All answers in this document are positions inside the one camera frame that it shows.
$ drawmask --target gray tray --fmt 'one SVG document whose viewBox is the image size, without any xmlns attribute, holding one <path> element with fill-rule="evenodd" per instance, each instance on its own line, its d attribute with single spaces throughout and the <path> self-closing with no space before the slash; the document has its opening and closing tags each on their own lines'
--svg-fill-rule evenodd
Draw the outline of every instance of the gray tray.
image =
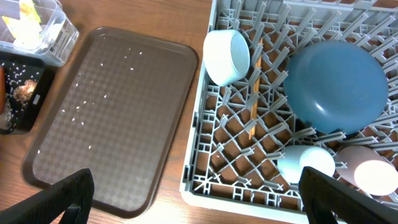
<svg viewBox="0 0 398 224">
<path fill-rule="evenodd" d="M 25 180 L 45 188 L 90 168 L 94 207 L 123 218 L 145 212 L 196 66 L 189 47 L 93 30 L 25 157 Z"/>
</svg>

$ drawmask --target cup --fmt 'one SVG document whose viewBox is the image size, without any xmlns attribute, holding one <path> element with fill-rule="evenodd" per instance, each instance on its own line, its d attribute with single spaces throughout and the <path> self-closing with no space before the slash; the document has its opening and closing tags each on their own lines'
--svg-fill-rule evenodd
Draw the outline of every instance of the cup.
<svg viewBox="0 0 398 224">
<path fill-rule="evenodd" d="M 347 169 L 337 169 L 342 178 L 371 195 L 388 195 L 398 188 L 396 168 L 368 147 L 348 146 L 335 161 L 347 163 Z"/>
<path fill-rule="evenodd" d="M 300 181 L 301 173 L 306 166 L 333 176 L 335 162 L 331 154 L 317 146 L 287 146 L 282 150 L 283 158 L 278 159 L 278 169 L 282 177 L 291 184 Z"/>
<path fill-rule="evenodd" d="M 236 30 L 214 30 L 203 44 L 203 61 L 210 78 L 219 86 L 236 82 L 249 71 L 249 47 Z"/>
</svg>

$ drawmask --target dish rack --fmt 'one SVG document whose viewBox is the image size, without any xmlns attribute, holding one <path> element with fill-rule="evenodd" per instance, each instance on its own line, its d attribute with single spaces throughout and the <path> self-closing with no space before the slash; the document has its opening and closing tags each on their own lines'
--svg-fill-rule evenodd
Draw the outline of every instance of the dish rack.
<svg viewBox="0 0 398 224">
<path fill-rule="evenodd" d="M 308 223 L 298 185 L 279 174 L 276 160 L 288 145 L 325 148 L 365 145 L 398 167 L 398 8 L 376 0 L 214 0 L 208 32 L 236 29 L 247 40 L 251 69 L 246 78 L 220 87 L 201 65 L 192 127 L 180 191 L 190 205 L 291 223 Z M 264 46 L 259 44 L 263 38 Z M 320 134 L 306 128 L 290 108 L 282 82 L 289 58 L 307 45 L 328 39 L 353 42 L 382 65 L 389 100 L 382 115 L 357 134 Z M 255 68 L 261 57 L 262 68 Z M 260 92 L 252 94 L 257 78 Z M 257 119 L 250 109 L 258 100 Z M 248 132 L 256 127 L 249 140 Z M 337 169 L 346 164 L 336 163 Z M 334 178 L 345 182 L 335 173 Z M 396 192 L 374 200 L 398 209 Z"/>
</svg>

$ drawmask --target wooden surface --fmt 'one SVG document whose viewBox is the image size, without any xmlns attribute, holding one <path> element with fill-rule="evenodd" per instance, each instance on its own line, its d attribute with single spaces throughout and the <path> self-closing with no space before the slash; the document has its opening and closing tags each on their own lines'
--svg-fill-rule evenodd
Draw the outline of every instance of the wooden surface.
<svg viewBox="0 0 398 224">
<path fill-rule="evenodd" d="M 0 136 L 0 210 L 38 192 L 38 189 L 22 180 L 21 162 L 89 31 L 100 26 L 111 26 L 189 45 L 196 50 L 201 62 L 211 0 L 61 0 L 61 3 L 69 19 L 80 31 L 80 38 L 68 63 L 58 71 L 32 131 L 19 136 Z M 182 200 L 178 188 L 198 77 L 199 70 L 196 71 L 185 102 L 159 189 L 150 209 L 133 220 L 123 220 L 92 209 L 89 223 L 277 223 L 192 207 Z"/>
</svg>

